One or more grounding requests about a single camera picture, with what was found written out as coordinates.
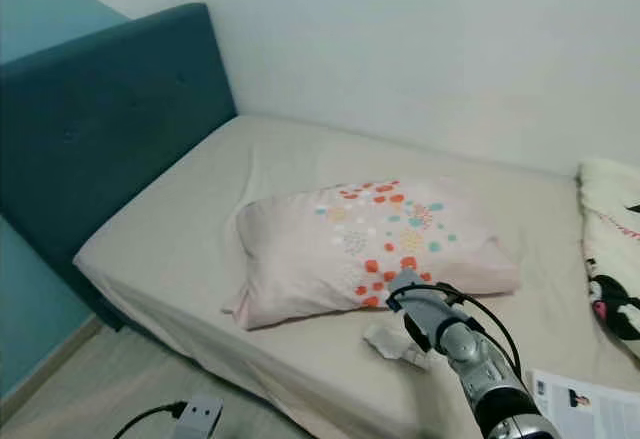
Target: white wall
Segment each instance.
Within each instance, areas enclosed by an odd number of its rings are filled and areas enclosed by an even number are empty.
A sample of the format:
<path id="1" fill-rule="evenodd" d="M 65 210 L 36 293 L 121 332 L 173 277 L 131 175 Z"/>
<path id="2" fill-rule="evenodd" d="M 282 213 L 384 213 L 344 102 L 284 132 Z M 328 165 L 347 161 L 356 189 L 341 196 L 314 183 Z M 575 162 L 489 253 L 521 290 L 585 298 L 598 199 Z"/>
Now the white wall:
<path id="1" fill-rule="evenodd" d="M 242 113 L 562 173 L 640 165 L 640 0 L 201 1 Z"/>

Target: bed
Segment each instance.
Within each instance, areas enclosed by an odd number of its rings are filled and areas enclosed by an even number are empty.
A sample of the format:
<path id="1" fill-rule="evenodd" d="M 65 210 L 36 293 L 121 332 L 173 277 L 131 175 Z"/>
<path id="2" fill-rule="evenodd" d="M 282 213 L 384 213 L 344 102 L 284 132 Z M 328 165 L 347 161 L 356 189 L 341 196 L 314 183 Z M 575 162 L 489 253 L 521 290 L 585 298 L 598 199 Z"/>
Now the bed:
<path id="1" fill-rule="evenodd" d="M 55 94 L 46 93 L 51 77 Z M 18 61 L 3 70 L 3 88 L 7 220 L 109 324 L 148 331 L 319 438 L 480 437 L 444 361 L 425 373 L 362 340 L 371 321 L 394 323 L 389 311 L 254 331 L 221 312 L 244 277 L 234 219 L 245 204 L 365 178 L 466 182 L 520 266 L 519 291 L 483 301 L 510 329 L 525 367 L 640 390 L 636 365 L 586 300 L 571 178 L 236 117 L 202 5 Z M 27 100 L 33 94 L 46 101 Z"/>

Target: baseboard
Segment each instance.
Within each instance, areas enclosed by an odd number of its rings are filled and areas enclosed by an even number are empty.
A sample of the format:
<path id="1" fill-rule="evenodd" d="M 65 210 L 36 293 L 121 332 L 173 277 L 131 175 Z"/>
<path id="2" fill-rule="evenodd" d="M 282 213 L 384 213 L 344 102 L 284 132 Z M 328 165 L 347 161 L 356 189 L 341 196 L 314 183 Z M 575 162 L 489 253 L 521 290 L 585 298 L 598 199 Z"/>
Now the baseboard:
<path id="1" fill-rule="evenodd" d="M 6 398 L 2 398 L 2 402 L 0 402 L 0 425 L 4 424 L 20 409 L 36 393 L 40 386 L 101 327 L 100 319 L 95 315 L 89 317 L 73 334 L 36 366 L 33 374 L 18 385 Z"/>

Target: paper document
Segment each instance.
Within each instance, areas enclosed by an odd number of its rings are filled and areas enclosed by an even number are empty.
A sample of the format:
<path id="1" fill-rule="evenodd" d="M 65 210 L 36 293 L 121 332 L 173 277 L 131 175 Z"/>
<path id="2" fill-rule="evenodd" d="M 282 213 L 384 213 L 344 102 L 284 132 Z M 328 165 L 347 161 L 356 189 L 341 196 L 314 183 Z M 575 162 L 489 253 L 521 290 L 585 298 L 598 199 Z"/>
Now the paper document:
<path id="1" fill-rule="evenodd" d="M 640 393 L 532 371 L 533 397 L 562 439 L 640 438 Z"/>

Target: teal wall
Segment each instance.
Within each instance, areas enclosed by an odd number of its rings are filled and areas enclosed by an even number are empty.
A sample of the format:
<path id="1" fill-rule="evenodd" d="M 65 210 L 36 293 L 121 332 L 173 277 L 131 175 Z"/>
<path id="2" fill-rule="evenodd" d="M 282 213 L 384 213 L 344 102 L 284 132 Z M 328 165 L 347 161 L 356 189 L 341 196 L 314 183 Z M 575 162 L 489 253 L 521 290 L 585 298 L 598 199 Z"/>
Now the teal wall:
<path id="1" fill-rule="evenodd" d="M 126 20 L 96 0 L 0 0 L 0 62 Z M 89 314 L 0 218 L 0 394 L 28 377 Z"/>

